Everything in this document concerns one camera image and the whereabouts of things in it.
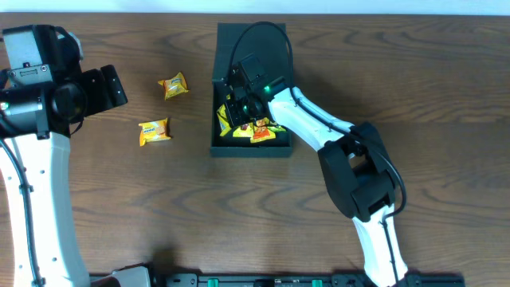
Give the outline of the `orange Lemond snack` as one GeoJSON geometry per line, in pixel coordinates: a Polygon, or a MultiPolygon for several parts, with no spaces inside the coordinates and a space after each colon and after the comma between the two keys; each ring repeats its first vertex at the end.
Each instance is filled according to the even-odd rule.
{"type": "Polygon", "coordinates": [[[174,96],[189,92],[182,72],[178,72],[171,79],[158,81],[158,84],[164,88],[164,100],[169,100],[174,96]]]}
{"type": "Polygon", "coordinates": [[[169,134],[168,129],[168,118],[162,120],[155,120],[150,122],[144,122],[139,124],[141,128],[139,136],[140,147],[150,142],[171,140],[172,137],[169,134]]]}

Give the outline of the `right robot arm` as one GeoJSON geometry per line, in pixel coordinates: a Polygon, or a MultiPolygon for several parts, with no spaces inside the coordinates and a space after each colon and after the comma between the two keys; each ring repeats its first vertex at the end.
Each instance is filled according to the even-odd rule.
{"type": "Polygon", "coordinates": [[[364,256],[364,271],[377,286],[399,286],[408,271],[394,228],[407,198],[398,169],[391,162],[378,130],[369,123],[340,120],[311,102],[283,77],[222,78],[232,124],[265,117],[283,126],[316,151],[327,193],[336,208],[355,225],[364,256]]]}

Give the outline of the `dark green box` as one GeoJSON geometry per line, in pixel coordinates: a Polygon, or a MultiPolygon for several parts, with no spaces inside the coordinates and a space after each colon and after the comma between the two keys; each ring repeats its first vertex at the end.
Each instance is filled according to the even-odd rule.
{"type": "Polygon", "coordinates": [[[280,158],[292,154],[290,132],[275,132],[276,138],[260,143],[250,143],[250,138],[233,138],[232,129],[220,137],[220,125],[216,111],[225,104],[231,92],[232,69],[236,62],[253,53],[261,61],[267,76],[260,92],[266,108],[265,116],[269,125],[278,125],[269,114],[268,100],[271,96],[288,87],[292,77],[292,65],[288,50],[288,37],[284,24],[271,22],[218,23],[217,45],[212,76],[212,135],[210,154],[214,157],[238,158],[280,158]]]}

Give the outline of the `yellow chocolate snack packet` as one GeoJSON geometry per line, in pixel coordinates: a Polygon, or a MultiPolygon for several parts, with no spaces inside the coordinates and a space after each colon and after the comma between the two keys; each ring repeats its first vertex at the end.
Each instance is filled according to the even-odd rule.
{"type": "Polygon", "coordinates": [[[243,124],[233,131],[233,138],[252,138],[254,128],[252,123],[243,124]]]}

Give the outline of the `green Apollo snack packet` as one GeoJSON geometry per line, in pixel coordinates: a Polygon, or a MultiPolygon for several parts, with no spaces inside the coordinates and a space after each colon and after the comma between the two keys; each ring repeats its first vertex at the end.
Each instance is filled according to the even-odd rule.
{"type": "Polygon", "coordinates": [[[270,130],[271,132],[287,132],[287,130],[280,125],[268,125],[267,129],[270,130]]]}

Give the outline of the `yellow peanut butter snack packet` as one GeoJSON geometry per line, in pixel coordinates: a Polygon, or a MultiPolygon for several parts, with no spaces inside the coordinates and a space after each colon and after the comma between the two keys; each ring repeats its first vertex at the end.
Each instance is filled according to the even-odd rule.
{"type": "Polygon", "coordinates": [[[256,144],[275,139],[276,133],[269,129],[269,124],[270,121],[268,118],[256,120],[253,125],[253,134],[250,138],[250,143],[256,144]]]}

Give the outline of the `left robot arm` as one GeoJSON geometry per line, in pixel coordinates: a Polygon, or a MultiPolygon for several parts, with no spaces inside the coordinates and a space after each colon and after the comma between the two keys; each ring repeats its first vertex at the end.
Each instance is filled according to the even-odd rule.
{"type": "Polygon", "coordinates": [[[128,99],[112,65],[83,71],[79,40],[60,26],[4,29],[1,173],[17,286],[88,286],[69,191],[70,140],[86,117],[128,99]]]}

